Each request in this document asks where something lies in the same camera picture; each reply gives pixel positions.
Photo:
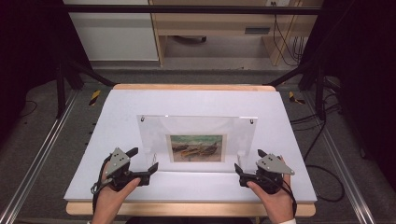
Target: wooden edge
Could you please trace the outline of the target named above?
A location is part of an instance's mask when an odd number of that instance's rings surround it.
[[[154,5],[152,0],[149,0],[148,4]],[[151,13],[150,17],[151,17],[152,28],[154,31],[155,45],[156,45],[156,49],[157,49],[158,60],[160,61],[160,66],[163,67],[163,61],[165,59],[165,48],[166,48],[166,39],[167,38],[166,38],[166,36],[158,35],[156,14]]]
[[[92,202],[69,202],[72,216],[92,215]],[[312,217],[313,203],[299,203],[297,217]],[[119,215],[138,217],[266,217],[261,203],[124,203]]]
[[[177,85],[177,84],[118,84],[113,90],[169,91],[276,91],[272,86],[252,85]]]
[[[271,64],[273,66],[277,66],[279,58],[281,54],[283,54],[282,49],[279,47],[284,43],[283,39],[280,36],[277,36],[275,40],[272,36],[263,36],[262,41],[264,42],[265,49],[270,57]]]

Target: picture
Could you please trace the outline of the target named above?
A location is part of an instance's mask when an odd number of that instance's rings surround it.
[[[169,135],[171,161],[224,161],[223,135]]]

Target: wooden table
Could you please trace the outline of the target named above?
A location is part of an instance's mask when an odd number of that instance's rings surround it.
[[[185,91],[275,91],[270,86],[250,85],[162,85],[119,84],[114,90],[185,90]],[[70,215],[91,215],[92,202],[69,201],[66,211]],[[313,203],[298,203],[297,217],[311,217],[316,213]],[[125,202],[119,215],[138,217],[264,217],[261,203],[147,203]]]

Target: hand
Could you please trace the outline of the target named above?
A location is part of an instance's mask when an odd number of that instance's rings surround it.
[[[290,175],[283,175],[283,180],[290,186]],[[285,189],[289,189],[287,184],[283,183]],[[251,181],[248,181],[247,185],[262,201],[272,223],[281,223],[294,219],[293,200],[285,190],[281,189],[275,194],[268,194],[259,185]]]
[[[110,224],[119,212],[122,203],[128,195],[139,185],[140,178],[129,182],[122,190],[116,192],[109,185],[99,192],[96,203],[95,213],[93,214],[92,224]]]

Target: gray carpet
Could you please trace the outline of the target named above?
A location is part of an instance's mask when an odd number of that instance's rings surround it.
[[[187,74],[179,72],[161,73],[158,71],[119,71],[110,73],[102,71],[105,77],[115,82],[130,83],[244,83],[261,84],[273,79],[268,72],[240,71],[189,71]],[[84,153],[86,143],[90,140],[90,132],[100,115],[101,108],[110,91],[105,87],[86,77],[86,85],[79,92],[76,104],[63,127],[53,149],[42,167],[40,175],[30,191],[26,201],[18,214],[22,222],[26,218],[49,218],[50,220],[89,220],[90,217],[69,216],[65,212],[66,201],[63,199],[65,190],[71,181],[74,172]],[[37,109],[30,115],[21,118],[15,125],[11,137],[4,143],[0,151],[0,169],[7,171],[3,174],[2,190],[0,191],[0,205],[3,210],[11,199],[24,174],[29,169],[35,154],[39,150],[56,115],[56,88],[51,82],[31,90],[28,99],[37,102]],[[307,104],[300,105],[289,100],[289,90],[295,90],[294,82],[288,81],[280,86],[284,104],[290,120],[299,119],[312,114]],[[89,105],[92,94],[101,90],[95,105]],[[304,95],[295,91],[296,99],[304,99]],[[337,103],[335,97],[327,100],[326,106]],[[26,104],[26,111],[32,109]],[[318,127],[314,120],[293,125],[296,139],[304,155],[318,134]],[[345,118],[338,111],[333,111],[327,116],[327,129],[332,135],[338,150],[347,163],[355,181],[367,202],[376,223],[396,223],[396,195],[389,186],[384,176],[381,175],[374,161],[361,158],[359,146],[356,143]],[[320,137],[307,158],[307,163],[320,165],[335,174],[334,166],[329,158],[326,144]],[[340,195],[341,189],[336,180],[318,170],[308,169],[311,180],[316,190],[324,198],[335,199]],[[298,223],[359,223],[354,209],[347,197],[338,203],[329,203],[319,199],[316,202],[317,212],[313,217],[298,218]]]

